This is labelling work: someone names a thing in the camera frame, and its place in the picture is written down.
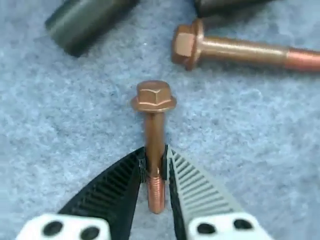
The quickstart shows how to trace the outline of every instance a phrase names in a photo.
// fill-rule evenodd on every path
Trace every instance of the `bolt thread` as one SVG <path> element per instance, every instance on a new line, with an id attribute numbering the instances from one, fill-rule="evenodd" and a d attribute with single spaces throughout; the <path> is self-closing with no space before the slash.
<path id="1" fill-rule="evenodd" d="M 165 181 L 161 176 L 148 177 L 148 206 L 154 214 L 160 214 L 165 209 Z"/>
<path id="2" fill-rule="evenodd" d="M 291 48 L 284 66 L 299 71 L 320 71 L 320 52 Z"/>

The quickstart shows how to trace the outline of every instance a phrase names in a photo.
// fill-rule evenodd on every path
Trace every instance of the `dark cylindrical object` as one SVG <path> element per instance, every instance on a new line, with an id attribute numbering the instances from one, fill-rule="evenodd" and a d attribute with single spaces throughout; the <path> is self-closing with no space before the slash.
<path id="1" fill-rule="evenodd" d="M 45 22 L 64 51 L 79 57 L 139 0 L 67 0 Z"/>
<path id="2" fill-rule="evenodd" d="M 198 17 L 205 18 L 270 1 L 272 0 L 194 0 L 194 6 Z"/>

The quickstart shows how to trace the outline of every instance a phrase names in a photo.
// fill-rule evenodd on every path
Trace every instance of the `bolt head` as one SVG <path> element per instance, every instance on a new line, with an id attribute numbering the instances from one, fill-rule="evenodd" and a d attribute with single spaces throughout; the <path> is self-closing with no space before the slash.
<path id="1" fill-rule="evenodd" d="M 175 64 L 185 65 L 192 56 L 196 34 L 189 25 L 179 25 L 172 40 L 171 60 Z"/>
<path id="2" fill-rule="evenodd" d="M 164 112 L 176 106 L 176 99 L 165 81 L 143 81 L 137 85 L 136 90 L 137 96 L 131 103 L 138 111 Z"/>

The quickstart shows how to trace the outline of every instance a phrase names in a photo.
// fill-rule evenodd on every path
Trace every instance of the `bolt shank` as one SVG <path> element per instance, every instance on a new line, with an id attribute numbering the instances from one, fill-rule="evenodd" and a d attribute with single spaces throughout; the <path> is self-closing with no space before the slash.
<path id="1" fill-rule="evenodd" d="M 199 42 L 202 57 L 268 65 L 283 65 L 288 49 L 226 37 L 205 37 Z"/>
<path id="2" fill-rule="evenodd" d="M 165 152 L 165 114 L 163 112 L 148 113 L 145 115 L 144 124 L 147 171 L 150 177 L 156 178 L 161 176 L 162 157 Z"/>

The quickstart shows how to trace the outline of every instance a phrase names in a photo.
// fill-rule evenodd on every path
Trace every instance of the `carpet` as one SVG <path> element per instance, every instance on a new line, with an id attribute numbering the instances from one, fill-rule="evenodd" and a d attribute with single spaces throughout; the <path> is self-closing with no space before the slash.
<path id="1" fill-rule="evenodd" d="M 130 100 L 150 79 L 177 98 L 168 144 L 219 178 L 275 239 L 320 239 L 318 75 L 215 61 L 186 72 L 170 60 L 175 27 L 195 18 L 185 0 L 142 0 L 74 58 L 44 28 L 62 2 L 0 3 L 1 239 L 144 145 Z M 320 50 L 319 12 L 317 0 L 277 0 L 210 31 Z M 154 215 L 141 188 L 130 239 L 175 239 L 168 194 Z"/>

